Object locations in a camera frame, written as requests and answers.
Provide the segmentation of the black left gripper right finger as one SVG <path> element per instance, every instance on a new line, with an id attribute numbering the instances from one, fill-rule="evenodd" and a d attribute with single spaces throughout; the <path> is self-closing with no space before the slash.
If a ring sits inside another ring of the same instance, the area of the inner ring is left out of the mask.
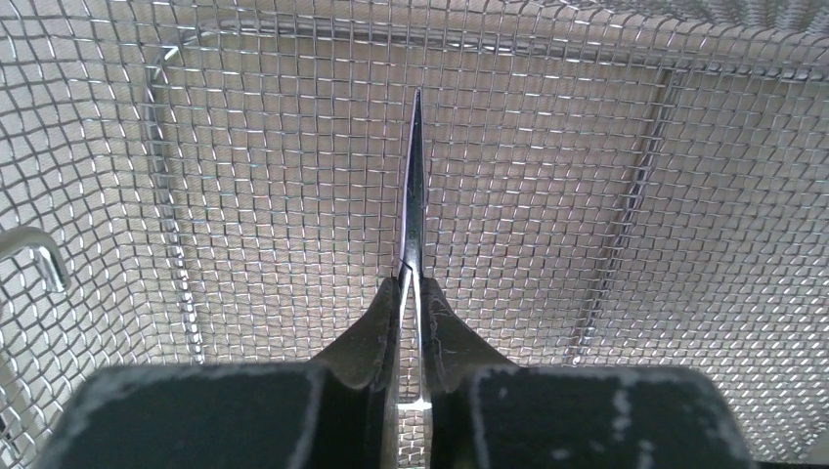
<path id="1" fill-rule="evenodd" d="M 663 366 L 520 366 L 420 287 L 434 468 L 748 468 L 702 373 Z"/>

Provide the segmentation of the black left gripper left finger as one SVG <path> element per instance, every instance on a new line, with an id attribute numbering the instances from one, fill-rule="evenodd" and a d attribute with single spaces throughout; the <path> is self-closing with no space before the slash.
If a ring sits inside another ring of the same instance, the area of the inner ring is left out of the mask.
<path id="1" fill-rule="evenodd" d="M 393 468 L 400 289 L 306 362 L 126 365 L 70 398 L 40 468 Z"/>

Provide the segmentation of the metal surgical instrument tray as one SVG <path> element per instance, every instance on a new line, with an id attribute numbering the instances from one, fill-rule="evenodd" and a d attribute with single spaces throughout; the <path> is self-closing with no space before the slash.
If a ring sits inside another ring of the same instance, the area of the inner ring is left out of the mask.
<path id="1" fill-rule="evenodd" d="M 424 268 L 529 365 L 684 365 L 828 443 L 824 1 L 5 1 L 1 464 L 95 369 L 303 361 Z"/>

